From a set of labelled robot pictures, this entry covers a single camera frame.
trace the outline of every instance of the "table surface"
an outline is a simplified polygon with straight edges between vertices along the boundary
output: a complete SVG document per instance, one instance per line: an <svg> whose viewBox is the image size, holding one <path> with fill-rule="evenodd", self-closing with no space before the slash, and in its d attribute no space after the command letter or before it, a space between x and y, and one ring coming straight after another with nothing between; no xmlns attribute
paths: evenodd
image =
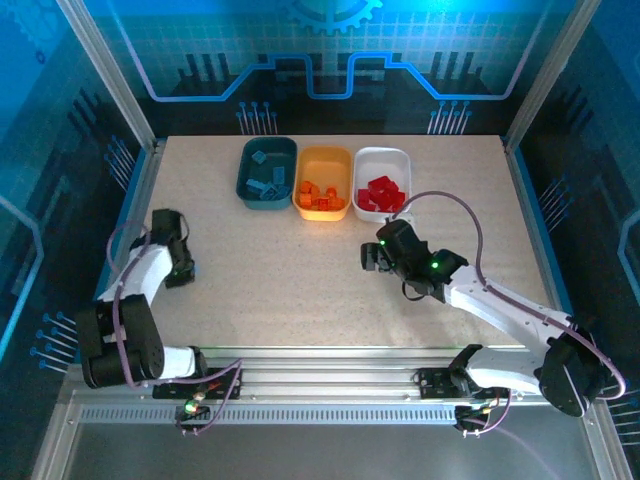
<svg viewBox="0 0 640 480"><path fill-rule="evenodd" d="M483 270L492 280L546 303L542 279L501 141L496 136L293 136L298 151L341 145L396 147L412 161L413 192L460 196L483 226ZM195 283L161 287L152 312L168 345L426 346L516 342L466 312L434 299L407 301L393 275L364 272L360 244L378 224L351 209L339 222L309 222L293 207L247 209L235 194L242 148L250 137L170 137L151 211L186 216ZM431 249L475 261L477 237L467 213L445 198L411 209Z"/></svg>

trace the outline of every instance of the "glass panel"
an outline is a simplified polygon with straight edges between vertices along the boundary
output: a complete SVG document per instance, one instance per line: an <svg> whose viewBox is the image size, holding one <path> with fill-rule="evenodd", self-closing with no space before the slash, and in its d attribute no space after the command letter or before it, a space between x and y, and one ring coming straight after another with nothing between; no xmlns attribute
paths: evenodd
<svg viewBox="0 0 640 480"><path fill-rule="evenodd" d="M76 354L56 315L92 299L130 179L112 136L140 148L55 2L0 1L0 38L0 476L17 479Z"/></svg>
<svg viewBox="0 0 640 480"><path fill-rule="evenodd" d="M166 136L504 134L573 3L87 5Z"/></svg>
<svg viewBox="0 0 640 480"><path fill-rule="evenodd" d="M639 17L637 2L602 2L521 145L574 310L595 317L596 339L628 378L611 409L636 468Z"/></svg>

